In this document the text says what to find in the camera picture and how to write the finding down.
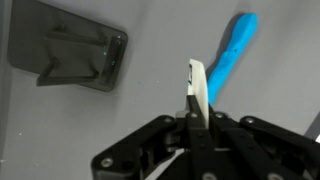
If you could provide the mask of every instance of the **wall-mounted holder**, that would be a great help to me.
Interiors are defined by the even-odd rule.
[[[40,74],[37,85],[114,88],[126,33],[35,0],[14,0],[8,60]]]

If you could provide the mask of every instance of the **blue object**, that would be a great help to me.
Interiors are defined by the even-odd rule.
[[[222,53],[216,68],[212,71],[208,80],[208,101],[210,105],[213,105],[220,88],[256,32],[257,26],[258,17],[253,13],[241,16],[234,26],[228,47]]]

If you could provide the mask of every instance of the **white object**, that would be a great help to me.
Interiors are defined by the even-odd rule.
[[[205,126],[208,128],[209,104],[206,73],[202,62],[194,59],[190,59],[189,63],[188,95],[194,95],[197,98]]]

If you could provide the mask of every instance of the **black metal bracket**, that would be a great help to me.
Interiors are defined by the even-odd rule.
[[[127,34],[117,29],[39,1],[13,0],[8,60],[39,74],[38,86],[111,91],[127,42]]]

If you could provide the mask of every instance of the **screw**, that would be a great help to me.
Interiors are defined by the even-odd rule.
[[[249,124],[252,124],[254,122],[254,119],[252,118],[247,118],[246,119],[246,122],[249,123]]]
[[[113,164],[113,160],[111,158],[106,158],[101,161],[101,166],[105,168],[112,166],[112,164]]]
[[[164,120],[164,122],[166,122],[166,123],[171,123],[171,122],[172,122],[172,119],[166,118],[166,119]]]
[[[205,173],[202,176],[202,180],[217,180],[217,177],[212,173]]]
[[[222,113],[216,113],[216,117],[217,118],[223,118],[223,114]]]
[[[282,176],[276,173],[269,173],[268,180],[284,180]]]
[[[197,115],[196,113],[192,113],[192,114],[191,114],[191,117],[193,117],[193,118],[197,118],[197,117],[198,117],[198,115]]]

